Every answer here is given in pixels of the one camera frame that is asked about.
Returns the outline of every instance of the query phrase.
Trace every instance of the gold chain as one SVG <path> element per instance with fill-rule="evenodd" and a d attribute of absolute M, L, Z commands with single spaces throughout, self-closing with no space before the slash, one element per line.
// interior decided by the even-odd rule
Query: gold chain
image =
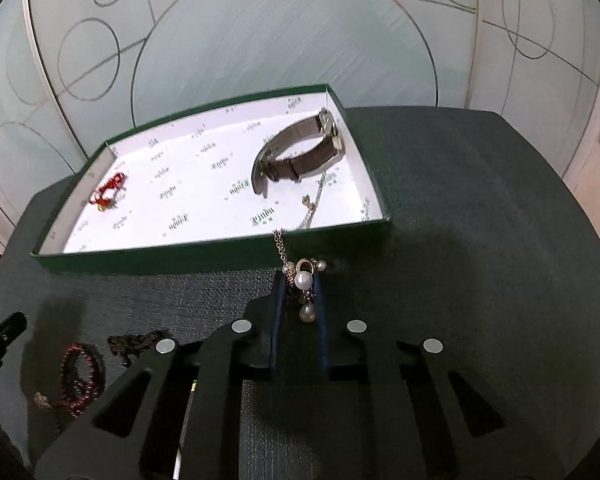
<path fill-rule="evenodd" d="M 308 209 L 306 215 L 300 225 L 294 229 L 294 231 L 299 231 L 300 229 L 308 229 L 311 227 L 311 221 L 314 219 L 315 210 L 318 209 L 318 204 L 320 203 L 320 197 L 322 196 L 322 188 L 324 187 L 324 180 L 327 176 L 327 165 L 325 164 L 322 168 L 322 176 L 320 177 L 320 182 L 318 183 L 318 193 L 315 194 L 315 202 L 311 202 L 311 198 L 309 195 L 305 195 L 302 197 L 302 204 Z"/>
<path fill-rule="evenodd" d="M 280 254 L 280 260 L 282 260 L 283 272 L 286 269 L 286 280 L 288 281 L 289 285 L 293 285 L 294 278 L 296 276 L 296 268 L 293 265 L 289 265 L 289 260 L 286 259 L 286 249 L 285 243 L 282 240 L 282 230 L 278 231 L 276 229 L 275 231 L 273 231 L 273 237 L 276 241 L 278 253 Z"/>

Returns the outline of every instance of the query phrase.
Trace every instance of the white pearl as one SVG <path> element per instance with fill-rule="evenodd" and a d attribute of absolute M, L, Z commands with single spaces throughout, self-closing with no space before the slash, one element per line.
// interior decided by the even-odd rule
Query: white pearl
<path fill-rule="evenodd" d="M 309 290 L 314 284 L 314 277 L 311 275 L 310 272 L 307 272 L 306 270 L 301 270 L 296 274 L 296 277 L 294 278 L 294 283 L 296 284 L 296 287 L 300 290 Z"/>
<path fill-rule="evenodd" d="M 315 320 L 315 309 L 314 304 L 309 301 L 304 307 L 300 309 L 300 319 L 305 323 L 311 323 Z"/>

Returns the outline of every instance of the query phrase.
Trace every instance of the wristwatch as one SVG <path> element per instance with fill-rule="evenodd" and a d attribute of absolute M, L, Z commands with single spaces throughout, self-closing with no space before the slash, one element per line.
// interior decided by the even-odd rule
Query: wristwatch
<path fill-rule="evenodd" d="M 276 158 L 299 140 L 317 134 L 324 135 L 324 138 L 308 152 L 280 160 Z M 338 132 L 332 113 L 323 108 L 316 116 L 286 127 L 262 147 L 251 170 L 253 192 L 262 194 L 268 180 L 277 182 L 281 178 L 288 178 L 298 181 L 303 175 L 317 170 L 341 153 L 344 153 L 342 136 Z"/>

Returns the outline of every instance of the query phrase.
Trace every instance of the black table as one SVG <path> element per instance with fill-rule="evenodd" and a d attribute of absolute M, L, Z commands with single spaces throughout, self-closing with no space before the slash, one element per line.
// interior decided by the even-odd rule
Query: black table
<path fill-rule="evenodd" d="M 600 436 L 600 241 L 586 215 L 496 114 L 358 108 L 347 123 L 395 225 L 382 259 L 333 266 L 356 307 L 459 352 L 571 470 Z M 32 398 L 59 395 L 59 362 L 71 342 L 99 348 L 111 383 L 125 369 L 109 354 L 108 335 L 166 328 L 183 342 L 205 337 L 267 294 L 273 276 L 51 274 L 29 251 L 66 185 L 32 199 L 0 262 L 0 321 L 15 310 L 29 318 L 0 371 L 0 420 L 26 462 L 56 434 Z M 334 432 L 355 412 L 337 401 L 341 394 L 310 412 L 290 410 L 293 395 L 252 398 L 242 476 L 334 478 Z M 348 478 L 360 476 L 347 467 Z"/>

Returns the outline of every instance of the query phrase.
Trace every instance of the silver chain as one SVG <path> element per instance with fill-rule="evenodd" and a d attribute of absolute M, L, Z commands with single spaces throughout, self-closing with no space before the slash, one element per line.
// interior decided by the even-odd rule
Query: silver chain
<path fill-rule="evenodd" d="M 318 204 L 320 203 L 320 197 L 322 196 L 322 188 L 324 187 L 324 180 L 327 176 L 327 165 L 324 164 L 322 167 L 322 175 L 320 177 L 320 182 L 318 183 L 318 193 L 315 194 L 315 202 L 311 202 L 309 199 L 309 195 L 305 195 L 302 197 L 302 203 L 306 206 L 308 211 L 304 216 L 304 219 L 300 222 L 300 225 L 294 229 L 294 231 L 299 231 L 300 229 L 308 229 L 311 227 L 311 222 L 314 219 L 315 210 L 318 209 Z"/>

